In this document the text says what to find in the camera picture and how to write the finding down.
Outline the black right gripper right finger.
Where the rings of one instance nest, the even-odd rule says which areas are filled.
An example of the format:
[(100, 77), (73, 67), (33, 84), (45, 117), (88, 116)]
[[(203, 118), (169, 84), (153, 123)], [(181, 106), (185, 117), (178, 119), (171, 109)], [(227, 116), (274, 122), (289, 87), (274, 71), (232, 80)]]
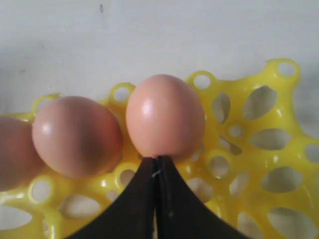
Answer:
[(156, 158), (156, 222), (159, 239), (244, 239), (190, 190), (173, 160)]

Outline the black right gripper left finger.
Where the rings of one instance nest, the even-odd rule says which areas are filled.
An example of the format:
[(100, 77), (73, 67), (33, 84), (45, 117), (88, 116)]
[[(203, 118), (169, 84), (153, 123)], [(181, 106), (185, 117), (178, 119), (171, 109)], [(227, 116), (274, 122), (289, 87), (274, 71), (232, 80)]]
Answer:
[(96, 219), (70, 239), (152, 239), (155, 160), (145, 158), (124, 191)]

